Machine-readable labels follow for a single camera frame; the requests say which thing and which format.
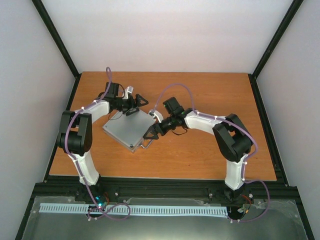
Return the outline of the aluminium poker case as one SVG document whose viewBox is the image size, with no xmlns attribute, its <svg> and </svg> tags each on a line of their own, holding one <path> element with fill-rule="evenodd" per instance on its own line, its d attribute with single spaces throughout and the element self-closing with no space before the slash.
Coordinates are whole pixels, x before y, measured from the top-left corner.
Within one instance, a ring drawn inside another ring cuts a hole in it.
<svg viewBox="0 0 320 240">
<path fill-rule="evenodd" d="M 117 111 L 102 129 L 107 135 L 134 153 L 142 145 L 143 135 L 153 124 L 153 117 L 142 110 L 129 116 Z"/>
</svg>

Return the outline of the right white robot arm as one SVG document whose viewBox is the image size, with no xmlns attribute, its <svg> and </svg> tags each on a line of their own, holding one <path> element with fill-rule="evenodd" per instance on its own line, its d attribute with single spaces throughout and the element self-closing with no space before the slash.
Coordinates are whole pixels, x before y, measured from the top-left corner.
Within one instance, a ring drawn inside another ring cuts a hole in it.
<svg viewBox="0 0 320 240">
<path fill-rule="evenodd" d="M 245 167 L 254 140 L 235 114 L 214 116 L 192 109 L 160 119 L 156 113 L 150 113 L 156 119 L 143 135 L 145 140 L 157 140 L 177 127 L 185 131 L 199 130 L 215 137 L 222 156 L 226 159 L 225 187 L 222 194 L 229 202 L 234 202 L 244 190 Z"/>
</svg>

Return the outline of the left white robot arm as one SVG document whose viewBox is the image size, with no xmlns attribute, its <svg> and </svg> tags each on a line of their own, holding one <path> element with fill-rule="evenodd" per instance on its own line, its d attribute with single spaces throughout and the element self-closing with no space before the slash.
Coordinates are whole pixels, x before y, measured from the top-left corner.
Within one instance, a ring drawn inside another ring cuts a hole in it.
<svg viewBox="0 0 320 240">
<path fill-rule="evenodd" d="M 149 101 L 140 94 L 136 94 L 135 97 L 129 94 L 127 98 L 105 96 L 96 98 L 89 105 L 76 111 L 65 110 L 62 113 L 56 144 L 71 158 L 80 183 L 89 185 L 86 195 L 92 201 L 99 201 L 104 195 L 104 188 L 96 184 L 100 175 L 90 152 L 93 142 L 93 123 L 113 110 L 122 112 L 128 117 L 148 104 Z"/>
</svg>

